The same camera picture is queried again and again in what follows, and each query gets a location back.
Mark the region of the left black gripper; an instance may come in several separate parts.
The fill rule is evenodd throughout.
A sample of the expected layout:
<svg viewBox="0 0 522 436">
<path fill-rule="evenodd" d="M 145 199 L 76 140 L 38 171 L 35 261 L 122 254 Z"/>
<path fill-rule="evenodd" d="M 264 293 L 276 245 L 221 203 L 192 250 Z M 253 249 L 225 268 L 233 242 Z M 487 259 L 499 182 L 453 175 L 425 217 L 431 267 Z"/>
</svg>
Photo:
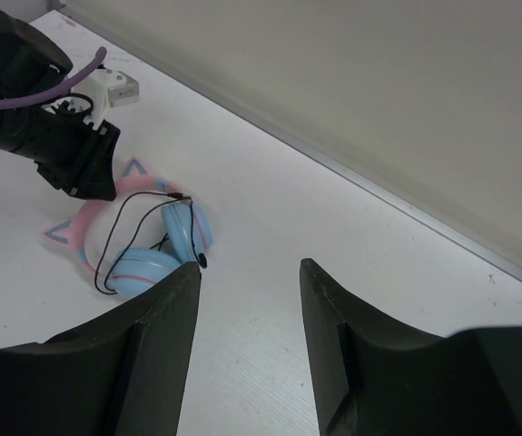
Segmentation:
<svg viewBox="0 0 522 436">
<path fill-rule="evenodd" d="M 82 121 L 36 108 L 15 153 L 33 160 L 53 188 L 81 200 L 110 202 L 116 196 L 113 154 L 120 134 L 107 121 L 93 130 Z"/>
</svg>

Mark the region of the pink blue cat-ear headphones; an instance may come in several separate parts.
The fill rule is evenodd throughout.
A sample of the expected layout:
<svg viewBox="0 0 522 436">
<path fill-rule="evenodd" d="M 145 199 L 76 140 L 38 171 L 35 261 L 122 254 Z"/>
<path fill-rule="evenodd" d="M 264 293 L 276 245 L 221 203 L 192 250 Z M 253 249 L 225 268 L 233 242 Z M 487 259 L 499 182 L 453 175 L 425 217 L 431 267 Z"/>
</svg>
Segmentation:
<svg viewBox="0 0 522 436">
<path fill-rule="evenodd" d="M 212 228 L 191 195 L 135 157 L 115 188 L 113 201 L 86 201 L 43 233 L 70 251 L 97 292 L 131 299 L 185 263 L 207 267 Z"/>
</svg>

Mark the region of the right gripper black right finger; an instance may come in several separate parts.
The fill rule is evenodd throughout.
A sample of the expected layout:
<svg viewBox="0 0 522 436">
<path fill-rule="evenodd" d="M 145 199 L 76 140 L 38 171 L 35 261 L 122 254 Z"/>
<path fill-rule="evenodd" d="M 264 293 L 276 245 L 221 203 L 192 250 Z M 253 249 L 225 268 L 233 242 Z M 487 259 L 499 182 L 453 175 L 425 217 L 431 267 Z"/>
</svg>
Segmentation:
<svg viewBox="0 0 522 436">
<path fill-rule="evenodd" d="M 321 434 L 522 435 L 522 326 L 423 332 L 309 258 L 300 296 Z"/>
</svg>

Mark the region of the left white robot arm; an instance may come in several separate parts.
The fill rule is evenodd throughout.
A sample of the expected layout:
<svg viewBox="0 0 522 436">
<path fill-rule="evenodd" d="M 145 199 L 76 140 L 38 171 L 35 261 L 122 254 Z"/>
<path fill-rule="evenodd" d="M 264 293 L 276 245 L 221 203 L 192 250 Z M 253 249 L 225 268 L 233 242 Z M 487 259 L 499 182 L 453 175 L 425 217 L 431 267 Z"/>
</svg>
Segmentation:
<svg viewBox="0 0 522 436">
<path fill-rule="evenodd" d="M 83 200 L 116 196 L 113 152 L 121 133 L 94 121 L 98 98 L 74 89 L 102 68 L 101 47 L 77 74 L 68 55 L 0 10 L 0 150 L 32 160 L 57 190 Z"/>
</svg>

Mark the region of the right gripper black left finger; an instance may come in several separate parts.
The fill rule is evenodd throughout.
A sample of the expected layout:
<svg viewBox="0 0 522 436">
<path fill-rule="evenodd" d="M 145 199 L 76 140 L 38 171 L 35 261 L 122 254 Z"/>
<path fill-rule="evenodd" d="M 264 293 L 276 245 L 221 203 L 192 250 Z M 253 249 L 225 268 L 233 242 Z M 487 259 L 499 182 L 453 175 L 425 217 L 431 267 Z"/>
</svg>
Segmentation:
<svg viewBox="0 0 522 436">
<path fill-rule="evenodd" d="M 186 263 L 47 342 L 0 349 L 0 435 L 174 435 L 200 289 Z"/>
</svg>

